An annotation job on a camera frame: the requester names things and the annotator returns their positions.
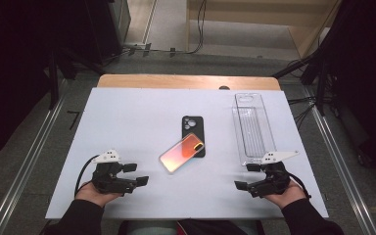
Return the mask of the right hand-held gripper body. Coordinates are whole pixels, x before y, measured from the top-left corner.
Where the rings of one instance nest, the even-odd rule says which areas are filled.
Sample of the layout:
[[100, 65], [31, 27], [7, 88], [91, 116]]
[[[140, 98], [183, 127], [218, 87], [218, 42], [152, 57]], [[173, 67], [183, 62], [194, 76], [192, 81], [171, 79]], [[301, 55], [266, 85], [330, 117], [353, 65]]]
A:
[[284, 160], [290, 159], [299, 154], [294, 152], [267, 152], [255, 163], [261, 166], [261, 171], [266, 174], [262, 181], [250, 183], [248, 192], [253, 197], [263, 197], [271, 194], [282, 194], [290, 182], [290, 174], [283, 164]]

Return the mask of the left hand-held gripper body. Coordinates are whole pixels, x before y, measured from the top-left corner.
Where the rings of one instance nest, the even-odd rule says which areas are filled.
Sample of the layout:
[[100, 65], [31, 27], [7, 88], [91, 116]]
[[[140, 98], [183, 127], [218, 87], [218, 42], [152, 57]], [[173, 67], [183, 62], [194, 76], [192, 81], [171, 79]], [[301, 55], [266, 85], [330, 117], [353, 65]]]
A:
[[135, 179], [118, 178], [118, 174], [123, 172], [123, 164], [116, 150], [111, 149], [96, 156], [91, 163], [96, 165], [91, 182], [100, 193], [125, 194], [132, 193], [136, 188]]

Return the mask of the clear plastic tray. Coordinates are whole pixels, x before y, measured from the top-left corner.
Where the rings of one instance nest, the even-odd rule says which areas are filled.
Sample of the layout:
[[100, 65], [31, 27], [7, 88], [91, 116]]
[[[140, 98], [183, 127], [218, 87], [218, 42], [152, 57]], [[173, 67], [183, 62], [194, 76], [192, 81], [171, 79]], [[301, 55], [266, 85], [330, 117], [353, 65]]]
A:
[[232, 114], [241, 165], [260, 164], [267, 153], [276, 151], [260, 94], [237, 93]]

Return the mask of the orange gradient phone case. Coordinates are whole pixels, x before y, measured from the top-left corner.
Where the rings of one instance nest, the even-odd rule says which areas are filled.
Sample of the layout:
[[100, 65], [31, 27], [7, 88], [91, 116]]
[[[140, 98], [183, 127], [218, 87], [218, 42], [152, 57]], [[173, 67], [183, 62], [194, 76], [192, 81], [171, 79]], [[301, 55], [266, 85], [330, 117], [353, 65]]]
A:
[[169, 173], [174, 173], [204, 148], [205, 143], [194, 133], [189, 133], [162, 153], [159, 161]]

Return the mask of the black phone case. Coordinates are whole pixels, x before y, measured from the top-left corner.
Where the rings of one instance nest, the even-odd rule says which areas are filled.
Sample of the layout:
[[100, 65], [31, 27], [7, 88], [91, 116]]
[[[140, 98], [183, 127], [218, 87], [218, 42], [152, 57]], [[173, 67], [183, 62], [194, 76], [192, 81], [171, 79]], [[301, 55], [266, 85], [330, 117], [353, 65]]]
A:
[[183, 157], [191, 157], [194, 158], [203, 158], [206, 155], [206, 141], [205, 141], [205, 131], [204, 131], [204, 119], [199, 116], [184, 116], [182, 118], [182, 138], [185, 138], [187, 135], [195, 134], [199, 140], [202, 141], [204, 146], [194, 154], [192, 150], [193, 145], [189, 144], [185, 141], [182, 144], [182, 155]]

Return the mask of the person's right hand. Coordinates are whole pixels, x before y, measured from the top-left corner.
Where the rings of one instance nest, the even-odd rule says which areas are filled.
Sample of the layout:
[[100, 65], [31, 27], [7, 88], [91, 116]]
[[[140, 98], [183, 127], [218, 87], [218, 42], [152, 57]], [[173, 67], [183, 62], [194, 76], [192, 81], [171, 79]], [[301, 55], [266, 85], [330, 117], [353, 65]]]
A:
[[306, 194], [301, 186], [295, 181], [290, 181], [286, 190], [281, 194], [271, 194], [265, 196], [266, 200], [276, 205], [280, 210], [300, 199], [305, 199]]

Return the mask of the person's left hand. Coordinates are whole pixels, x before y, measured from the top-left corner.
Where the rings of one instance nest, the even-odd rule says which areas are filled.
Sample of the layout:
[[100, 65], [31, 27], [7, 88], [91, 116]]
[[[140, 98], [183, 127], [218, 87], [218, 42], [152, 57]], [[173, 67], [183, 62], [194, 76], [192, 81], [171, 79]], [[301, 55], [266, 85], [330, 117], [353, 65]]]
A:
[[80, 186], [78, 192], [74, 196], [76, 200], [84, 200], [91, 202], [103, 208], [107, 203], [121, 197], [120, 193], [100, 193], [91, 181]]

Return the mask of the wooden table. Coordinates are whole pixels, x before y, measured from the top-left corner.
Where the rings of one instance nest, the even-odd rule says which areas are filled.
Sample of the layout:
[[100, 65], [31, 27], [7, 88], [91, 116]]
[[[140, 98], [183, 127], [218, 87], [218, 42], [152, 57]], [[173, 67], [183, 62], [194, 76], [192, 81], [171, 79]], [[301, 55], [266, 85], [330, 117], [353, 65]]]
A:
[[274, 77], [226, 76], [226, 75], [181, 75], [181, 74], [104, 74], [98, 88], [162, 88], [162, 89], [219, 89], [274, 90], [280, 85]]

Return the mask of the black tripod legs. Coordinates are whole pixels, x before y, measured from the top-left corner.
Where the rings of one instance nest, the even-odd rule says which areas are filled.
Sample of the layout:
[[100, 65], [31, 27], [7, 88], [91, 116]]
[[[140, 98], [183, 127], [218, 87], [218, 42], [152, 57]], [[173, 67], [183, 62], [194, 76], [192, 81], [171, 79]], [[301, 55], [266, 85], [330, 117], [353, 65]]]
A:
[[274, 73], [272, 77], [279, 79], [280, 77], [283, 77], [286, 74], [289, 74], [292, 71], [296, 71], [297, 69], [300, 69], [302, 67], [305, 67], [305, 70], [301, 76], [301, 84], [311, 85], [314, 80], [318, 78], [315, 95], [315, 107], [323, 116], [325, 104], [324, 94], [329, 65], [326, 62], [321, 49], [315, 50], [313, 53], [303, 59], [296, 60], [285, 69]]

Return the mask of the dark cabinet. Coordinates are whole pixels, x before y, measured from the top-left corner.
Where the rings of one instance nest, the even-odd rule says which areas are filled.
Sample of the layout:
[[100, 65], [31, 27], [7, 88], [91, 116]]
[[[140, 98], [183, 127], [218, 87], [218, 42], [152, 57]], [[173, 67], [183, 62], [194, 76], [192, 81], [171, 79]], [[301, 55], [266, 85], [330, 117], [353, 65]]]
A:
[[127, 0], [86, 0], [100, 60], [122, 52], [131, 23]]

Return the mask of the wooden shelf unit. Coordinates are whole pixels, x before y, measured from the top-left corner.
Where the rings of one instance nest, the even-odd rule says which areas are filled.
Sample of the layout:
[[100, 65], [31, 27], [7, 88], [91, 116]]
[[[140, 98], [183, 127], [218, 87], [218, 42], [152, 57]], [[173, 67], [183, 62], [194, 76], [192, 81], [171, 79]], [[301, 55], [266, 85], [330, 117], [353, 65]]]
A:
[[341, 0], [185, 0], [186, 47], [204, 54], [304, 58]]

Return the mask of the aluminium floor rail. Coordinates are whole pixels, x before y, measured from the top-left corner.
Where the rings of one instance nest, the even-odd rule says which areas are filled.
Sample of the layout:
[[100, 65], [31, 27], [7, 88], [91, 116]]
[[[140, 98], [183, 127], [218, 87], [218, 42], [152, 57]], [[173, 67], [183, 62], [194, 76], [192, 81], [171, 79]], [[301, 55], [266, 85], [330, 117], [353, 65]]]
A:
[[62, 97], [54, 106], [54, 108], [47, 112], [40, 128], [35, 135], [35, 138], [23, 159], [23, 163], [11, 184], [11, 187], [5, 194], [2, 203], [0, 204], [0, 235], [3, 234], [9, 219], [12, 216], [14, 209], [23, 193], [24, 187], [32, 173], [43, 146], [48, 138], [49, 133], [58, 117], [58, 114], [64, 104], [65, 97]]
[[363, 235], [376, 235], [376, 224], [371, 216], [368, 206], [364, 202], [361, 192], [355, 184], [353, 176], [345, 162], [338, 143], [334, 138], [327, 119], [323, 117], [316, 108], [312, 108], [311, 112], [349, 198], [352, 210]]

